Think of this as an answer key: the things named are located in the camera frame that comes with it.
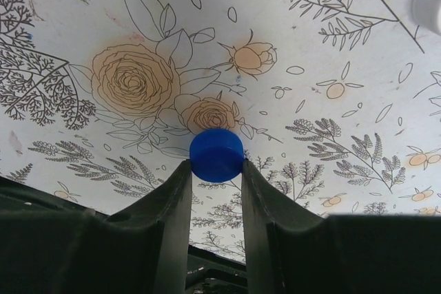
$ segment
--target branch drawing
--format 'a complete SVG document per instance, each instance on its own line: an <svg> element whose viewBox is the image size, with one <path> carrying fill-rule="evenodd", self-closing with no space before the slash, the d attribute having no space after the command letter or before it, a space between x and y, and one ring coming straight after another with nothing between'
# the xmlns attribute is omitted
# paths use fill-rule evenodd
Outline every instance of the branch drawing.
<svg viewBox="0 0 441 294"><path fill-rule="evenodd" d="M363 213L367 215L382 215L387 213L385 202L372 202L365 206Z"/></svg>
<svg viewBox="0 0 441 294"><path fill-rule="evenodd" d="M221 243L223 237L216 235L213 231L207 231L204 234L205 237L203 241L196 242L190 239L189 243L202 246L204 249L215 254L245 261L245 243L243 240L238 240L233 245L225 245Z"/></svg>
<svg viewBox="0 0 441 294"><path fill-rule="evenodd" d="M117 188L115 192L124 196L140 198L162 182L143 162L134 156L130 156L130 160L124 157L120 157L119 160L106 158L112 163L113 168L110 168L95 163L94 156L89 149L73 142L60 141L53 145L43 141L35 141L32 145L34 147L28 148L30 151L49 156L45 159L52 162L67 163L66 168L72 170L75 176L95 181L114 180L111 183ZM121 177L137 184L127 184L119 180Z"/></svg>
<svg viewBox="0 0 441 294"><path fill-rule="evenodd" d="M337 46L341 51L346 45L349 45L349 50L352 50L359 42L365 44L371 36L371 30L376 25L384 22L397 22L410 35L413 41L424 53L416 38L410 34L408 29L402 24L401 20L391 10L391 8L381 0L390 11L393 19L385 17L375 17L369 15L358 14L350 10L354 0L289 0L289 10L295 7L302 9L300 17L306 15L309 11L315 11L313 20L318 17L322 18L321 22L327 22L323 26L319 34L323 36L323 43L331 41L333 46Z"/></svg>
<svg viewBox="0 0 441 294"><path fill-rule="evenodd" d="M66 60L33 50L33 26L24 0L0 0L0 105L14 120L26 115L40 126L60 114L68 129L85 127L95 106L80 99Z"/></svg>
<svg viewBox="0 0 441 294"><path fill-rule="evenodd" d="M0 0L0 41L21 48L34 48L32 36L25 30L33 27L32 13L24 0Z"/></svg>
<svg viewBox="0 0 441 294"><path fill-rule="evenodd" d="M391 159L383 157L382 140L378 134L375 134L375 143L367 134L363 139L351 136L354 144L348 148L336 140L341 137L342 132L332 119L322 118L315 123L299 119L294 121L293 126L287 126L286 129L300 135L294 137L296 140L314 142L308 146L313 151L310 156L323 161L341 160L336 163L338 170L334 170L334 173L347 178L351 185L367 186L372 180L378 180L393 193L392 187L405 181L406 168L401 167L397 156ZM346 161L348 157L352 157L360 164ZM379 164L383 164L383 170L378 169Z"/></svg>
<svg viewBox="0 0 441 294"><path fill-rule="evenodd" d="M386 6L386 8L388 9L388 11L392 14L392 16L396 19L396 21L401 25L401 27L404 29L404 31L412 38L413 42L418 46L418 48L420 49L420 51L424 54L425 51L422 48L422 46L420 45L420 43L418 43L417 39L416 39L416 34L418 33L418 28L415 31L415 34L413 35L410 30L408 29L407 26L404 25L404 23L400 20L400 18L398 17L397 14L395 14L395 12L392 10L392 8L386 3L386 1L381 0L381 2L384 4L384 6Z"/></svg>

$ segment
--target black plastic part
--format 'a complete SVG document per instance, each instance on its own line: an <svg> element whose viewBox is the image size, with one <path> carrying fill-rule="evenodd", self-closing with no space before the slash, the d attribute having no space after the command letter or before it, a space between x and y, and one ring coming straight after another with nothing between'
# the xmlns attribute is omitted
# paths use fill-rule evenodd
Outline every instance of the black plastic part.
<svg viewBox="0 0 441 294"><path fill-rule="evenodd" d="M95 210L85 208L79 204L60 199L51 194L44 193L31 187L0 177L0 217L3 220L3 217L6 215L14 218L19 217L28 219L32 219L32 217L34 217L38 218L39 222L41 221L41 217L49 216L51 220L50 228L48 228L49 225L47 223L47 226L38 226L38 229L34 229L34 231L31 233L30 239L26 241L23 241L21 238L26 236L27 233L20 233L20 231L24 231L23 229L20 229L20 227L26 228L31 225L30 223L21 223L20 226L18 222L11 224L9 228L10 232L14 232L15 235L14 237L11 235L6 237L1 234L1 232L6 231L6 227L3 227L2 224L4 223L0 222L0 246L3 246L4 249L6 249L5 246L11 249L8 258L6 257L7 254L3 255L3 257L0 256L1 294L56 293L55 291L48 289L50 284L47 283L46 285L43 285L40 278L42 273L49 274L49 282L49 280L53 279L54 275L59 272L58 267L64 263L63 258L67 258L65 251L69 249L69 247L66 247L63 242L66 241L66 236L72 235L69 227L73 223L67 222L67 219L72 217L72 213L75 213L76 217L78 217L77 214L80 213L82 214L81 217L84 217L85 215L87 219L94 218L100 221L104 221L107 218L107 220L115 222L115 225L117 225L119 222L130 219L130 217L128 217L130 213L127 212L127 209L125 211L121 211L120 213L114 214L111 218L108 218L109 216L105 215L104 213L99 213ZM15 248L11 247L10 241L15 241L17 236L19 237L18 240L21 243L16 245ZM112 238L112 234L109 234L109 236L103 240L105 242L110 240L110 238ZM100 247L101 243L96 240L96 243L93 245ZM139 253L139 248L137 246L129 246L129 242L126 241L124 241L124 243L121 245L112 247L110 252L117 250L125 254L128 249L135 250L136 254ZM186 294L193 294L193 292L198 289L204 290L204 293L248 293L246 290L247 279L244 264L222 258L214 253L198 249L191 245L189 245L185 251L188 252L186 267L187 272L183 272L182 275L186 276ZM88 264L93 257L94 253L92 252L90 258L85 261L84 264L79 265L79 268L84 269L85 267L88 267ZM113 260L111 263L118 264L117 258L119 257L113 256L111 253L107 253L102 260L97 262L106 265L107 260L111 259ZM13 275L15 278L10 278L10 274L14 273L11 266L15 266L16 271L15 275ZM130 265L126 267L131 273L137 272L135 266L131 262ZM153 267L149 266L149 268L150 270L148 272L154 273ZM87 289L84 288L78 293L91 293L93 286L96 285L102 285L102 287L95 293L104 293L104 289L108 288L107 278L110 276L110 274L106 275L103 280L97 277L100 271L95 272L95 270L91 270L90 272L91 274L88 275L88 284L90 284L91 287ZM115 277L124 285L124 290L121 293L148 293L136 291L131 292L130 289L132 285L128 284L128 282L132 280L130 278L122 278L122 276L122 274L119 274L117 277ZM174 281L171 275L168 275L167 279L170 282ZM59 291L58 293L69 293L69 291ZM116 293L116 288L111 288L108 293ZM177 291L176 293L183 293L183 289Z"/></svg>
<svg viewBox="0 0 441 294"><path fill-rule="evenodd" d="M441 218L330 216L272 187L245 161L247 279L252 294L437 293Z"/></svg>
<svg viewBox="0 0 441 294"><path fill-rule="evenodd" d="M0 293L184 292L189 161L158 189L105 220L59 201L57 211L38 210L49 206L37 201L40 193L32 196L25 207L33 211L0 212ZM67 211L58 212L62 207Z"/></svg>

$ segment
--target botanical illustration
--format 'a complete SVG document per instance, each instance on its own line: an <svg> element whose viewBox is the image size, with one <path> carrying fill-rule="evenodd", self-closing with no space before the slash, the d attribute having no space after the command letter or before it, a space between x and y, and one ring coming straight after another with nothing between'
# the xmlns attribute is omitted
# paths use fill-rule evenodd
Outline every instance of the botanical illustration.
<svg viewBox="0 0 441 294"><path fill-rule="evenodd" d="M400 196L400 198L410 198L414 202L420 202L420 201L423 201L423 200L430 198L433 195L433 193L435 193L431 188L432 188L432 186L429 186L426 189L423 189L422 191L420 191L419 189L414 187L414 189L415 189L414 194L410 194L408 196Z"/></svg>
<svg viewBox="0 0 441 294"><path fill-rule="evenodd" d="M58 182L58 184L60 185L61 189L54 192L54 195L56 197L64 200L72 200L73 202L78 203L78 200L76 198L80 197L80 195L69 191L68 187L62 182Z"/></svg>
<svg viewBox="0 0 441 294"><path fill-rule="evenodd" d="M416 98L417 96L419 96L421 93L423 93L424 91L426 91L430 87L433 87L433 86L441 87L441 72L435 72L434 71L434 72L431 72L430 75L433 77L435 82L430 84L430 85L428 85L428 86L426 86L421 91L419 91L413 98ZM432 96L432 97L429 98L429 101L433 105L441 107L441 96ZM436 112L431 113L430 116L435 116L435 115L439 115L439 114L441 114L441 110L438 110Z"/></svg>
<svg viewBox="0 0 441 294"><path fill-rule="evenodd" d="M72 141L60 141L54 145L35 141L32 145L33 147L29 147L30 151L46 155L46 160L65 163L66 168L73 171L75 176L95 181L109 181L115 186L114 191L123 196L142 198L163 182L134 156L130 156L130 159L124 157L106 158L107 164L103 165L99 160L95 161L95 157L89 149Z"/></svg>
<svg viewBox="0 0 441 294"><path fill-rule="evenodd" d="M125 4L139 32L157 42L156 47L110 46L94 57L91 69L72 66L82 90L96 101L95 116L115 128L109 136L124 140L123 148L134 147L140 154L159 151L173 158L188 158L192 136L215 127L239 128L248 139L263 135L281 143L268 129L248 123L235 101L223 100L223 93L240 97L247 89L240 83L222 82L220 71L234 68L237 74L254 78L270 71L277 61L272 44L253 41L251 31L243 45L219 43L228 51L227 62L191 67L198 44L214 40L214 28L195 33L175 29L178 18L172 6L159 0L125 0ZM199 96L209 85L219 92Z"/></svg>
<svg viewBox="0 0 441 294"><path fill-rule="evenodd" d="M294 137L296 140L314 142L308 146L313 151L310 156L322 161L340 160L336 163L338 170L334 170L334 173L347 178L351 185L367 186L374 180L393 193L393 186L403 184L406 179L406 168L401 166L400 159L397 156L390 159L383 156L382 140L378 134L374 134L374 141L367 134L362 139L351 136L354 144L349 148L338 142L342 130L331 118L322 118L315 123L298 119L286 129L300 135Z"/></svg>
<svg viewBox="0 0 441 294"><path fill-rule="evenodd" d="M255 160L246 153L247 159L252 161L259 172L264 175L268 182L279 191L294 201L302 201L301 205L307 207L312 199L325 187L325 181L320 180L323 173L323 165L311 165L306 160L297 167L295 163L289 162L282 169L276 169L274 158L258 156ZM229 201L213 207L213 211L207 213L208 217L193 217L192 224L195 227L211 227L219 229L239 229L243 227L241 189L233 181L229 182L202 182L200 188L225 189L234 188L234 193Z"/></svg>
<svg viewBox="0 0 441 294"><path fill-rule="evenodd" d="M190 238L189 243L215 254L227 256L242 262L245 261L244 240L237 240L233 244L223 244L224 237L215 234L213 231L207 231L204 234L205 236L199 241L194 241Z"/></svg>
<svg viewBox="0 0 441 294"><path fill-rule="evenodd" d="M29 163L24 168L18 169L16 171L11 171L9 174L5 174L2 171L0 171L0 176L5 177L9 180L13 180L14 182L17 182L20 184L25 184L30 172L32 171L32 167L33 167L33 164Z"/></svg>
<svg viewBox="0 0 441 294"><path fill-rule="evenodd" d="M351 10L354 0L283 0L288 1L289 10L298 8L300 17L308 14L312 20L319 19L322 23L318 32L323 37L322 42L330 42L340 51L343 48L352 50L357 45L364 45L377 25L384 23L399 23L413 42L424 53L424 50L410 33L407 27L396 16L392 9L383 1L389 11L388 16L376 17L359 14Z"/></svg>
<svg viewBox="0 0 441 294"><path fill-rule="evenodd" d="M387 213L386 202L372 202L365 206L363 213L367 215L381 216Z"/></svg>
<svg viewBox="0 0 441 294"><path fill-rule="evenodd" d="M441 160L441 155L438 153L441 148L433 149L431 151L423 151L421 148L416 146L407 146L413 153L407 154L411 156L409 164L412 167L423 166L423 169L427 169L429 165L438 163Z"/></svg>
<svg viewBox="0 0 441 294"><path fill-rule="evenodd" d="M333 207L333 206L339 204L340 202L342 202L342 198L341 197L345 196L345 195L346 195L346 193L339 193L339 194L336 194L336 195L331 196L331 197L326 196L324 198L320 198L321 200L324 200L323 203L322 203L322 206L324 206L326 208Z"/></svg>
<svg viewBox="0 0 441 294"><path fill-rule="evenodd" d="M34 49L32 15L24 0L0 0L0 105L14 120L40 126L58 114L68 129L85 127L95 106L80 98L69 62Z"/></svg>
<svg viewBox="0 0 441 294"><path fill-rule="evenodd" d="M351 88L355 88L355 89L359 89L361 87L364 87L364 85L361 85L361 84L344 83L344 81L347 78L347 75L349 73L350 67L351 67L351 62L348 62L346 64L345 68L343 69L342 74L340 76L341 82L337 81L336 79L330 79L328 81L319 82L316 85L328 87L326 89L326 96L329 99L340 98L345 93L345 87L351 87Z"/></svg>

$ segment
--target fern drawing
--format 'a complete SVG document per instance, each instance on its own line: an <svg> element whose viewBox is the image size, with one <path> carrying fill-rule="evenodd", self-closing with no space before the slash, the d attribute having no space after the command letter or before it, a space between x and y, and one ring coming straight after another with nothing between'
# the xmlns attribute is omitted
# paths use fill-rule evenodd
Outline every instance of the fern drawing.
<svg viewBox="0 0 441 294"><path fill-rule="evenodd" d="M116 187L115 192L124 196L140 198L163 182L134 156L130 156L130 159L120 157L119 160L107 158L112 167L106 167L95 163L94 156L88 149L73 142L60 141L53 145L36 141L33 142L33 146L29 147L29 150L49 156L46 160L67 163L66 167L72 170L75 176L94 181L111 180L112 185ZM131 180L136 184L128 184L119 178Z"/></svg>
<svg viewBox="0 0 441 294"><path fill-rule="evenodd" d="M322 118L315 123L299 119L286 129L300 135L294 137L296 140L313 142L308 146L313 151L310 156L322 161L340 160L336 163L338 170L334 170L334 173L348 179L351 185L367 186L372 180L378 180L393 193L392 187L404 183L406 179L406 168L401 166L398 157L389 159L382 155L382 141L378 134L374 135L375 143L367 134L363 139L351 136L353 144L349 148L337 141L342 132L332 119ZM358 164L345 160L349 157Z"/></svg>

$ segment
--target floral pattern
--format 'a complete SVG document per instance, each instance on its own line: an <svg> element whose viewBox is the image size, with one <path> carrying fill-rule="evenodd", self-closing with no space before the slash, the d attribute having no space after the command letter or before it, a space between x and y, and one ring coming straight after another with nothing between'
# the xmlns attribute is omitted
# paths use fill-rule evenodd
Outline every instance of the floral pattern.
<svg viewBox="0 0 441 294"><path fill-rule="evenodd" d="M406 1L0 0L2 176L114 213L220 127L321 217L438 216L440 46ZM240 178L193 188L191 242L244 262Z"/></svg>

